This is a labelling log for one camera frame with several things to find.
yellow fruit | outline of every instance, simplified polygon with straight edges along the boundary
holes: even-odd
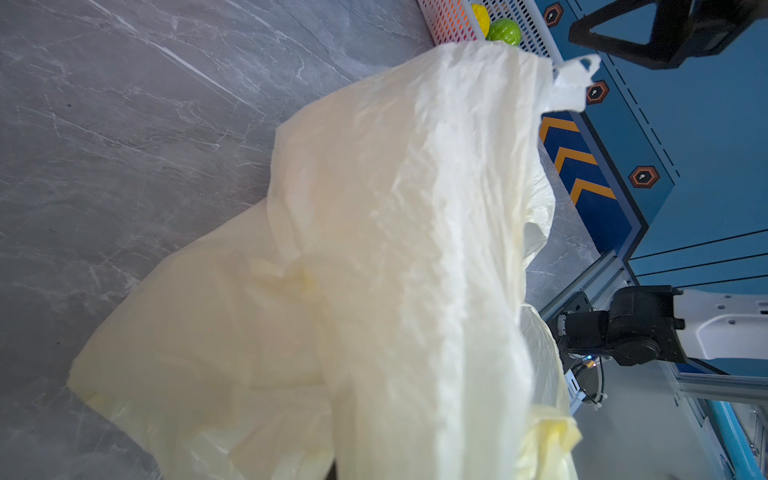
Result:
[[[472,13],[474,13],[475,17],[478,19],[480,29],[482,30],[482,36],[485,38],[488,36],[488,29],[491,27],[491,16],[488,15],[488,10],[482,5],[473,3]]]

white basket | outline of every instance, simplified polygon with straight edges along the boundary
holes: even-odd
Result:
[[[500,18],[517,22],[523,34],[520,42],[523,50],[549,57],[555,64],[563,62],[534,0],[474,0],[472,3],[485,6],[491,23]],[[419,0],[419,6],[436,45],[449,41],[484,40],[469,0]]]

orange hexagon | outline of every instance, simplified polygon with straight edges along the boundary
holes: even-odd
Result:
[[[601,103],[608,92],[611,91],[608,88],[608,84],[605,80],[596,81],[587,89],[587,105],[594,105]]]
[[[637,167],[629,176],[629,181],[635,188],[651,188],[660,178],[656,167]]]
[[[547,22],[549,28],[557,27],[561,18],[563,18],[563,7],[559,2],[549,5],[547,9],[544,10],[544,21]]]

plastic bag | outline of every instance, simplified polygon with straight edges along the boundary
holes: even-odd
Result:
[[[343,480],[574,476],[522,299],[554,210],[540,115],[584,108],[591,63],[553,80],[508,45],[443,45],[304,108],[266,202],[164,260],[69,386],[166,480],[322,480],[334,455]]]

lime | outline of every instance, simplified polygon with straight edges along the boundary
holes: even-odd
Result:
[[[488,37],[486,38],[488,40],[501,40],[510,45],[520,45],[523,32],[520,31],[520,26],[513,20],[500,18],[491,23],[491,27],[488,29]]]

